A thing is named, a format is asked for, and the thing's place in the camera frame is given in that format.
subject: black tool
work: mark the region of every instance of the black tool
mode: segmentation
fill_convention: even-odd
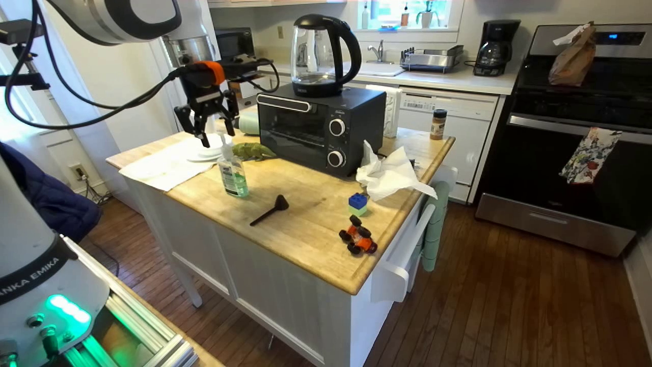
[[[290,208],[290,201],[285,199],[285,195],[278,195],[278,201],[273,204],[272,210],[268,210],[264,217],[254,218],[251,222],[251,226],[259,224],[264,218],[272,217],[273,212],[282,212],[282,210],[288,210]]]

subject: toaster oven knob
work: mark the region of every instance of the toaster oven knob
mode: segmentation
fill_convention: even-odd
[[[345,166],[345,154],[340,151],[329,151],[329,166],[330,168],[340,168]]]
[[[332,136],[342,136],[345,130],[347,130],[347,124],[345,124],[342,119],[332,119],[332,120],[329,123],[329,130],[330,130]]]

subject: coffee maker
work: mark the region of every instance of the coffee maker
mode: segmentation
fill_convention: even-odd
[[[512,59],[512,39],[520,20],[490,20],[484,27],[482,48],[477,51],[474,76],[503,76]]]

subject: oven handle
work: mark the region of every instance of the oven handle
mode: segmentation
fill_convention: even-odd
[[[576,134],[576,136],[586,136],[586,132],[590,132],[590,126],[576,126],[576,124],[564,123],[564,120],[544,120],[544,119],[516,116],[516,115],[510,116],[508,124],[533,129],[533,130],[550,130],[550,132],[561,132],[561,134]],[[617,141],[636,142],[636,145],[652,145],[652,134],[619,130]]]
[[[259,96],[260,105],[279,109],[279,110],[291,110],[300,115],[308,115],[312,110],[309,102],[303,100],[291,100],[291,98],[279,98],[279,96]]]

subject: sink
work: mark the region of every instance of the sink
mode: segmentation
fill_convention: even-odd
[[[396,64],[363,64],[358,76],[394,77],[402,72],[404,72],[402,65],[396,65]]]

